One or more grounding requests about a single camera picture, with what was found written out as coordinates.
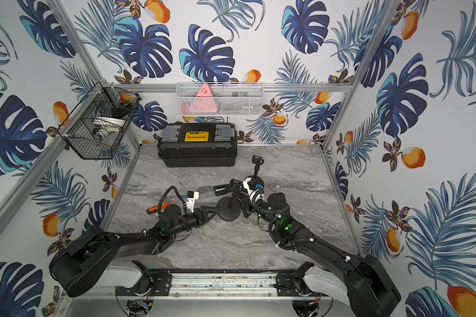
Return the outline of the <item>black round stand base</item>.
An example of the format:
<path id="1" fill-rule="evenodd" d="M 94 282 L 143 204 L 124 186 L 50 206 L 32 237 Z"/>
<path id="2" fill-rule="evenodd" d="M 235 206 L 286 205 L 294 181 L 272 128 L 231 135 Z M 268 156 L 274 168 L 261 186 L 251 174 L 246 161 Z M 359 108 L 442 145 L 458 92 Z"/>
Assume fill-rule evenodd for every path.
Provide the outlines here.
<path id="1" fill-rule="evenodd" d="M 241 204 L 236 198 L 224 197 L 218 201 L 216 210 L 221 220 L 232 222 L 241 215 Z"/>

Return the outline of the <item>black stand pole with clip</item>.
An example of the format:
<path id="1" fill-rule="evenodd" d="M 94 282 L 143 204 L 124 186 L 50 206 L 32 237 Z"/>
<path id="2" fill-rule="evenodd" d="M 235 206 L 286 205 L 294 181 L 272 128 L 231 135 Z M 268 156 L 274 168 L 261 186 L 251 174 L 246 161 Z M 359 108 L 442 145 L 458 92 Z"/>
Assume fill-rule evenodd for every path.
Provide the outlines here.
<path id="1" fill-rule="evenodd" d="M 253 178 L 257 178 L 259 174 L 260 167 L 264 164 L 264 158 L 254 155 L 251 158 L 252 163 L 255 165 Z"/>

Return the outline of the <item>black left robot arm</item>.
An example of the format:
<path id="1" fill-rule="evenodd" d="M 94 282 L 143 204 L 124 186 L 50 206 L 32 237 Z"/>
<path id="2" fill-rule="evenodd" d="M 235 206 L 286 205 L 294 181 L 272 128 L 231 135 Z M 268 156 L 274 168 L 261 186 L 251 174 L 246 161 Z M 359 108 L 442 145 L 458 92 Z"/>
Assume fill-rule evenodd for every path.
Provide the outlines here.
<path id="1" fill-rule="evenodd" d="M 186 199 L 179 198 L 180 206 L 163 207 L 159 202 L 158 222 L 150 229 L 133 233 L 105 232 L 100 227 L 87 230 L 54 256 L 50 275 L 69 297 L 79 297 L 98 284 L 113 260 L 162 253 L 178 234 L 202 227 L 217 215 L 216 207 L 189 209 Z"/>

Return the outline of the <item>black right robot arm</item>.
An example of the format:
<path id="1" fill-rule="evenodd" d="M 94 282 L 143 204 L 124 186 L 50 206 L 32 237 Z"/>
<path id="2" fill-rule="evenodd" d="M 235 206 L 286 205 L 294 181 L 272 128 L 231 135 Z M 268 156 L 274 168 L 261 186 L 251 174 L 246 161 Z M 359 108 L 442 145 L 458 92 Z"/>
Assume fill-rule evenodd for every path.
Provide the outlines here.
<path id="1" fill-rule="evenodd" d="M 343 282 L 356 316 L 391 316 L 401 295 L 381 262 L 370 255 L 352 255 L 318 237 L 290 215 L 283 193 L 271 194 L 264 201 L 261 181 L 255 177 L 230 181 L 232 196 L 241 202 L 243 213 L 263 218 L 277 247 L 307 256 Z"/>

